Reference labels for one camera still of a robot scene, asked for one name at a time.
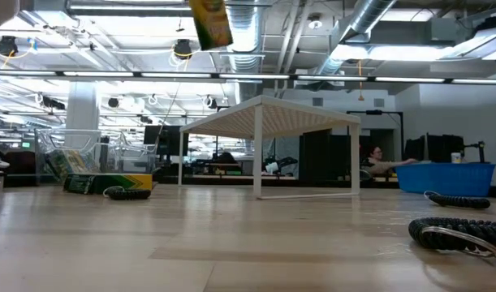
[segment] exposed ceiling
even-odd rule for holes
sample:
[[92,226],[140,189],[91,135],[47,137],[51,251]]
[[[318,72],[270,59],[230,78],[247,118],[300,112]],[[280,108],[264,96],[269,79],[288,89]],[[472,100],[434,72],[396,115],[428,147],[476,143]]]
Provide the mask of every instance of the exposed ceiling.
[[[109,1],[102,0],[71,2],[72,5],[78,6],[102,3],[109,5]],[[247,1],[228,3],[229,5],[253,4]],[[318,67],[330,55],[333,26],[337,20],[353,12],[354,4],[355,1],[349,0],[315,1],[313,3],[308,15],[319,14],[322,26],[317,29],[312,29],[307,25],[304,27],[297,54],[292,59],[291,71]],[[153,5],[153,2],[134,2],[134,5]],[[262,10],[260,72],[274,73],[280,49],[283,47],[286,27],[293,25],[289,24],[292,3],[291,0],[261,0],[256,2],[256,5]],[[425,23],[438,16],[455,19],[456,16],[466,17],[466,15],[476,15],[491,9],[496,9],[496,1],[399,0],[381,21]],[[158,15],[162,16],[150,15],[149,17],[111,16],[108,12],[98,15],[92,11],[85,15],[70,15],[66,19],[59,17],[58,13],[42,14],[41,18],[37,18],[37,15],[21,11],[17,17],[0,27],[0,38],[3,35],[18,37],[19,54],[17,57],[25,55],[28,47],[31,46],[28,38],[35,40],[37,49],[30,50],[30,53],[22,58],[6,60],[0,55],[0,68],[53,71],[226,72],[231,70],[231,55],[225,49],[198,51],[200,46],[193,18],[188,17],[189,11],[162,11],[158,12]],[[119,14],[136,15],[137,11],[119,11]],[[295,24],[299,23],[301,17],[308,17],[308,15],[300,15],[299,10]],[[454,23],[456,27],[466,26],[466,24],[455,21]],[[179,66],[174,66],[170,57],[173,54],[172,47],[178,39],[191,40],[192,48],[196,52],[188,62],[181,62]],[[360,63],[345,62],[341,70],[346,75],[488,77],[495,73],[496,63],[479,58],[458,62],[399,62],[365,59]],[[346,83],[339,89],[352,90],[358,87],[358,83]],[[393,84],[370,84],[365,88],[385,89],[389,90],[390,94],[403,89]],[[48,109],[41,108],[35,102],[36,94],[39,92],[67,104],[69,82],[0,77],[0,110],[47,112]],[[103,100],[104,106],[101,110],[103,115],[130,112],[130,109],[111,109],[106,105],[109,98],[134,97],[143,99],[145,113],[157,114],[158,121],[163,120],[162,115],[167,113],[170,101],[175,95],[177,95],[175,103],[170,109],[171,117],[176,115],[198,117],[215,112],[214,109],[208,109],[203,104],[205,97],[215,98],[219,104],[235,104],[235,86],[229,83],[181,85],[176,82],[99,82],[98,94]],[[149,97],[153,94],[159,98],[156,98],[155,102],[149,102]],[[62,116],[36,116],[35,119],[49,122],[54,126],[64,123],[65,120]],[[181,118],[171,119],[174,123],[181,122]],[[101,124],[130,127],[142,125],[138,118],[127,117],[102,119]]]

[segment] silver duct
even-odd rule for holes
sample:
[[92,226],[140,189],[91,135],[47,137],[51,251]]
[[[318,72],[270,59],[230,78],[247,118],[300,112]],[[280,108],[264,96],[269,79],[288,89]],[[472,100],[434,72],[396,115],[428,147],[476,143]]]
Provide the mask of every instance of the silver duct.
[[[348,27],[359,34],[369,33],[379,22],[383,15],[394,5],[397,0],[359,0],[352,13]],[[332,54],[319,66],[315,72],[318,75],[333,75],[342,66],[345,60],[336,58]]]
[[[257,53],[261,40],[261,8],[256,6],[227,6],[233,44],[228,51]],[[231,69],[235,73],[258,73],[261,59],[254,56],[231,56]],[[238,83],[239,101],[246,101],[262,93],[261,84]]]

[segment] computer monitor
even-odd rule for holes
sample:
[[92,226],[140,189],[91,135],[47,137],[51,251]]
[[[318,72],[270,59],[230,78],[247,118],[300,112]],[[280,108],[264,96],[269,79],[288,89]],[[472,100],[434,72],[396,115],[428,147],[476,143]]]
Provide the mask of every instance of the computer monitor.
[[[157,154],[174,156],[179,155],[180,128],[181,126],[163,126],[159,146],[157,148]],[[144,128],[143,144],[156,144],[160,130],[161,126],[146,126]],[[188,155],[188,134],[184,134],[183,155]]]

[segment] black rope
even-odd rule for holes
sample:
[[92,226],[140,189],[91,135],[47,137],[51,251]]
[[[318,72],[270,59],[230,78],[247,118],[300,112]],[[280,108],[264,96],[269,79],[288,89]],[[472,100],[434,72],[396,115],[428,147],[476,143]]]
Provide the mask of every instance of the black rope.
[[425,196],[429,200],[433,201],[434,203],[440,204],[441,206],[485,209],[489,208],[491,205],[488,199],[439,195],[435,191],[426,191]]
[[438,226],[449,230],[460,231],[483,239],[496,246],[496,222],[430,217],[416,219],[410,222],[410,225],[408,226],[410,236],[424,248],[448,251],[463,251],[466,248],[469,251],[475,251],[478,248],[480,251],[485,251],[484,247],[454,236],[434,232],[423,234],[422,230],[429,226]]

